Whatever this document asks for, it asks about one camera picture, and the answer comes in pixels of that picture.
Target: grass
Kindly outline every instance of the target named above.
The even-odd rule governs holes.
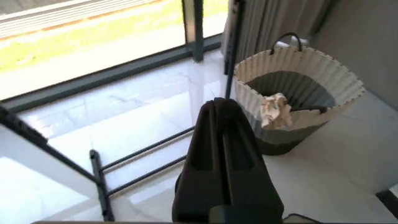
[[[228,8],[227,0],[204,2],[205,17],[226,12]],[[42,63],[54,57],[87,50],[131,35],[179,24],[183,24],[181,0],[162,0],[137,6],[132,9],[131,16],[98,22],[89,27],[77,26],[76,29],[67,32],[41,35],[41,38],[28,41],[21,41],[20,37],[16,37],[6,40],[9,43],[0,47],[0,72]]]

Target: crumpled paper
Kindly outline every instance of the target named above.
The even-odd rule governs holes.
[[[265,96],[260,107],[261,127],[280,129],[291,126],[290,109],[292,107],[287,104],[287,99],[283,94],[277,93],[272,96]]]

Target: metal rack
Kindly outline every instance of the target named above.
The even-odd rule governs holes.
[[[232,84],[232,77],[233,77],[233,69],[234,69],[234,62],[236,58],[236,50],[237,50],[237,44],[238,44],[238,37],[241,29],[241,21],[243,18],[243,13],[244,13],[244,5],[245,1],[240,0],[235,2],[237,9],[238,9],[238,16],[236,18],[236,24],[234,25],[234,30],[232,37],[230,39],[230,54],[227,56],[229,59],[226,61],[226,65],[228,64],[228,79],[227,79],[227,87],[226,87],[226,94],[225,98],[229,98],[230,92],[231,92],[231,84]],[[132,159],[133,157],[139,156],[147,151],[150,151],[151,149],[155,147],[159,147],[167,142],[170,142],[174,139],[177,139],[185,134],[188,134],[192,132],[195,127],[188,128],[184,131],[181,131],[177,134],[174,134],[166,139],[163,139],[157,143],[154,143],[150,146],[147,146],[137,152],[134,152],[130,155],[127,155],[123,158],[120,158],[114,162],[111,162],[110,164],[102,165],[101,163],[101,158],[99,153],[92,149],[90,150],[90,160],[91,160],[91,165],[93,168],[93,173],[87,172],[84,168],[80,167],[78,164],[64,156],[63,154],[59,153],[56,149],[54,149],[52,146],[47,144],[47,140],[43,138],[37,131],[34,129],[30,128],[27,124],[25,124],[23,121],[21,121],[17,116],[13,115],[12,113],[8,112],[5,109],[2,109],[0,107],[0,123],[5,125],[5,127],[13,130],[16,134],[22,136],[23,138],[27,139],[30,141],[32,144],[36,145],[39,147],[41,150],[46,152],[47,154],[51,155],[52,157],[56,158],[58,161],[61,163],[65,164],[69,168],[77,171],[79,174],[82,176],[86,177],[90,181],[94,182],[96,184],[97,190],[98,190],[98,198],[99,202],[101,205],[101,211],[102,211],[102,216],[104,221],[106,222],[112,222],[114,221],[114,215],[112,211],[112,206],[109,197],[117,192],[120,192],[121,190],[126,189],[127,187],[130,187],[146,178],[149,178],[169,167],[174,166],[175,164],[178,164],[179,162],[182,162],[185,160],[186,156],[182,156],[172,162],[169,162],[168,164],[165,164],[153,171],[150,171],[149,173],[146,173],[126,184],[123,184],[119,187],[116,187],[113,190],[108,190],[107,185],[106,185],[106,180],[104,178],[105,173],[104,171],[107,169],[110,169],[116,165],[119,165],[123,162],[126,162],[129,159]]]

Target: window pane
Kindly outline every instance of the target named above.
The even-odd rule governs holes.
[[[185,44],[181,0],[81,2],[62,3],[72,5],[62,13],[45,10],[56,4],[0,16],[0,100]],[[29,21],[11,18],[20,14]]]
[[[203,36],[209,37],[224,31],[228,15],[228,0],[203,1]]]

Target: basket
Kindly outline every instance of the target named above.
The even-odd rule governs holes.
[[[262,153],[288,153],[314,131],[347,109],[366,92],[358,77],[333,57],[310,47],[284,47],[258,53],[234,69],[236,101],[258,139]],[[282,129],[261,127],[264,96],[283,93],[292,107],[293,124]]]

